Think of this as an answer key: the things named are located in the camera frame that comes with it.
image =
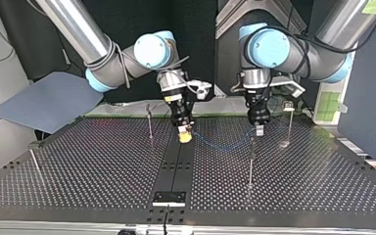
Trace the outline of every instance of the black perforated table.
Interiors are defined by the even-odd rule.
[[[376,229],[376,170],[307,117],[281,147],[288,124],[255,136],[251,187],[244,117],[197,118],[184,145],[167,119],[150,139],[145,118],[84,118],[0,170],[0,221]]]

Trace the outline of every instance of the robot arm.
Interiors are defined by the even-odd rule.
[[[171,121],[178,127],[182,143],[189,142],[193,124],[188,91],[205,99],[211,85],[191,80],[180,67],[182,61],[170,31],[145,34],[135,45],[120,50],[96,25],[80,0],[36,0],[42,10],[70,42],[88,67],[86,77],[99,92],[118,88],[129,77],[137,78],[158,71],[158,84],[172,111]]]
[[[353,56],[349,52],[354,51],[352,48],[359,38],[376,23],[376,14],[365,10],[369,2],[337,1],[316,33],[318,41],[299,39],[284,28],[267,26],[266,23],[240,28],[241,83],[246,104],[250,107],[248,117],[251,124],[269,122],[270,113],[266,107],[269,87],[284,84],[273,78],[270,70],[328,83],[341,81],[347,76],[353,65]],[[290,90],[295,97],[305,91],[298,84],[293,86]]]

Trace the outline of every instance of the green sticker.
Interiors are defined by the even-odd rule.
[[[316,120],[332,121],[338,111],[339,92],[322,92],[320,94]]]
[[[376,15],[376,0],[368,0],[367,5],[365,5],[364,10],[362,10],[362,13]]]

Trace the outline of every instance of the blue joint cap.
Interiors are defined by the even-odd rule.
[[[90,84],[90,86],[95,89],[96,91],[98,92],[106,92],[106,91],[110,91],[110,90],[113,90],[113,89],[116,89],[117,87],[111,87],[111,86],[107,86],[105,84],[103,84],[102,82],[100,82],[93,74],[93,72],[91,72],[90,69],[87,69],[85,71],[85,76],[87,77],[87,80],[88,80],[88,83]]]
[[[139,37],[133,48],[136,61],[150,70],[159,69],[166,65],[171,54],[167,40],[175,41],[170,31],[160,31]]]
[[[247,46],[250,61],[262,68],[276,68],[282,65],[289,56],[290,41],[281,31],[264,29],[253,35]]]
[[[334,74],[319,81],[326,82],[326,83],[340,82],[347,77],[347,74],[348,72],[350,72],[352,66],[353,66],[353,55],[348,54],[345,58],[344,63],[341,65],[341,67],[337,71],[334,72]]]
[[[245,26],[240,27],[240,30],[239,30],[239,41],[243,37],[252,34],[256,30],[258,30],[259,28],[264,27],[264,26],[267,26],[267,23],[254,23],[254,24],[245,25]]]

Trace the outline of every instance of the blue cable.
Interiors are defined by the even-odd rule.
[[[204,136],[202,136],[200,133],[197,133],[195,131],[193,133],[194,133],[195,136],[198,136],[198,138],[202,142],[204,142],[205,144],[207,144],[207,145],[209,145],[209,146],[211,146],[213,148],[216,148],[219,151],[229,152],[229,151],[232,151],[232,150],[238,148],[240,145],[244,144],[245,142],[247,142],[250,139],[251,134],[254,133],[254,132],[256,132],[256,129],[253,127],[252,129],[249,130],[249,132],[246,133],[246,135],[244,136],[244,138],[242,138],[241,140],[239,140],[237,142],[229,144],[228,146],[214,144],[210,140],[208,140]]]

